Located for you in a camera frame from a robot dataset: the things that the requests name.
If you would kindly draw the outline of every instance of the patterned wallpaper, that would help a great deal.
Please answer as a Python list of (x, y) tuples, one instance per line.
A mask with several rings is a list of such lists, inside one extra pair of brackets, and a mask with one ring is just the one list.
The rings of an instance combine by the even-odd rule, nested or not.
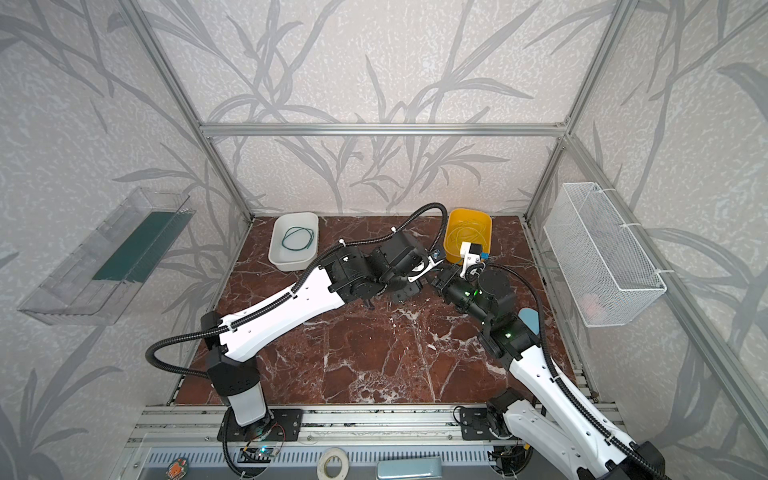
[[(207, 122), (558, 122), (612, 1), (141, 0)], [(218, 138), (257, 214), (519, 213), (547, 138)]]
[[(138, 413), (174, 384), (143, 351), (194, 327), (247, 226), (132, 33), (111, 28), (117, 10), (0, 5), (3, 478), (108, 477)], [(17, 312), (136, 186), (187, 192), (197, 212), (120, 320), (46, 326)]]
[(204, 121), (562, 121), (613, 2), (141, 0)]
[[(329, 214), (408, 215), (436, 201), (448, 209), (519, 214), (554, 147), (549, 137), (217, 140), (252, 210), (262, 215), (308, 208)], [(411, 162), (410, 150), (426, 153), (421, 161)]]
[(635, 13), (577, 131), (766, 394), (767, 14)]
[(558, 319), (574, 333), (593, 388), (619, 405), (636, 440), (661, 450), (670, 478), (768, 478), (768, 458), (663, 297), (626, 326), (584, 326), (543, 230), (559, 185), (579, 181), (587, 179), (564, 155), (531, 225), (561, 304)]
[[(768, 392), (768, 3), (641, 7), (576, 133)], [(534, 218), (543, 251), (553, 186), (583, 179), (566, 158)], [(768, 478), (663, 300), (628, 326), (585, 329), (547, 262), (601, 396), (619, 403), (633, 435), (663, 448), (672, 478)]]

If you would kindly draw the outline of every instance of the tape roll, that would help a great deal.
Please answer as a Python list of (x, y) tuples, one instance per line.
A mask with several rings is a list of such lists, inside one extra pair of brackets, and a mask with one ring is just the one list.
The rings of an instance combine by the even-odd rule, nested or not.
[[(329, 477), (328, 472), (326, 472), (326, 467), (333, 457), (336, 457), (341, 461), (341, 472), (335, 477)], [(346, 456), (346, 452), (342, 449), (336, 447), (327, 449), (317, 462), (317, 478), (319, 480), (344, 480), (347, 474), (349, 474), (349, 458)]]

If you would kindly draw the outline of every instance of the black mounting plate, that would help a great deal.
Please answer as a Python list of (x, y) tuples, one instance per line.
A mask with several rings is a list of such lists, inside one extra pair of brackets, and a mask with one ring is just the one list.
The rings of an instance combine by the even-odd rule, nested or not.
[[(275, 415), (273, 422), (280, 424), (285, 429), (285, 442), (295, 442), (299, 439), (299, 430), (301, 430), (301, 418), (304, 413), (302, 409), (272, 409), (272, 413)], [(227, 441), (228, 442), (247, 442), (253, 436), (253, 427), (241, 427), (235, 420), (235, 415), (229, 415), (229, 425), (227, 426)], [(221, 442), (223, 438), (224, 425), (222, 423), (219, 428), (219, 434), (217, 440)], [(277, 425), (272, 428), (272, 431), (265, 439), (261, 439), (262, 442), (282, 442), (283, 430)]]
[(488, 420), (485, 417), (488, 409), (458, 408), (458, 421), (462, 427), (463, 440), (498, 440), (488, 429)]

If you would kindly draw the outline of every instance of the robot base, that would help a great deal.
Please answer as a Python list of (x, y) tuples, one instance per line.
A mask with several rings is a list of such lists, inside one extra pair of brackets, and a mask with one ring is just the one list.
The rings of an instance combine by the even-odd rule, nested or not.
[[(299, 439), (299, 430), (301, 429), (301, 417), (303, 415), (302, 409), (272, 409), (274, 414), (273, 419), (269, 419), (267, 416), (264, 418), (264, 422), (268, 422), (266, 430), (270, 429), (269, 423), (273, 424), (272, 431), (266, 438), (261, 439), (262, 442), (295, 442)], [(283, 430), (277, 425), (281, 425), (285, 430), (285, 438), (283, 438)], [(254, 434), (263, 431), (264, 424), (259, 421), (252, 423), (248, 426), (241, 427), (235, 420), (235, 415), (229, 415), (229, 425), (227, 425), (227, 442), (247, 442), (252, 439)], [(219, 428), (219, 434), (217, 440), (221, 442), (223, 440), (224, 425)]]

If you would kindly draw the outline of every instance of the light blue object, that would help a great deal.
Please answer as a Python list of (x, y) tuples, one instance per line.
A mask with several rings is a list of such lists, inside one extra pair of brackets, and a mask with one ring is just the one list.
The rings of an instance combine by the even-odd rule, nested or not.
[(538, 335), (538, 312), (536, 310), (528, 307), (521, 308), (518, 316), (533, 333)]
[(382, 460), (376, 464), (378, 480), (410, 480), (415, 478), (442, 478), (440, 457)]

